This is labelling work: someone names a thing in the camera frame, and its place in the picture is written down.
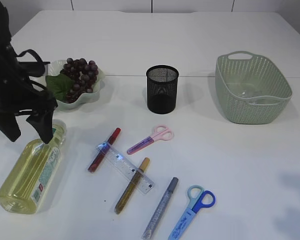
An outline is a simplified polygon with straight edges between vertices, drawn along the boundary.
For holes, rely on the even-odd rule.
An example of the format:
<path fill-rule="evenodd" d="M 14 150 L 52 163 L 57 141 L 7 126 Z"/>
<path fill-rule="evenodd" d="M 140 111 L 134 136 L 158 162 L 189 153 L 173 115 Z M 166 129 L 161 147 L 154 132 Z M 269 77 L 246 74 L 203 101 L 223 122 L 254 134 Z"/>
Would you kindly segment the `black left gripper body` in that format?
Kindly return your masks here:
<path fill-rule="evenodd" d="M 56 98 L 45 86 L 31 79 L 44 75 L 47 65 L 33 50 L 16 53 L 9 29 L 8 9 L 0 1 L 0 114 L 17 116 L 53 112 Z"/>

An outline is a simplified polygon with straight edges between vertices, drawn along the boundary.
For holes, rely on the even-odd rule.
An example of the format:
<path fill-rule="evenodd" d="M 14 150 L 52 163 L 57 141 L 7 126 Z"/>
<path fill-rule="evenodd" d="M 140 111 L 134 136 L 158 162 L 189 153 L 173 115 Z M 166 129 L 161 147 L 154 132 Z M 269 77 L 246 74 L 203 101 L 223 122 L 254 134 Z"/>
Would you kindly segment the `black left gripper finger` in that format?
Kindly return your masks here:
<path fill-rule="evenodd" d="M 0 113 L 0 131 L 11 141 L 15 142 L 21 131 L 13 113 Z"/>
<path fill-rule="evenodd" d="M 53 138 L 53 112 L 45 111 L 30 115 L 26 121 L 36 130 L 40 139 L 48 144 Z"/>

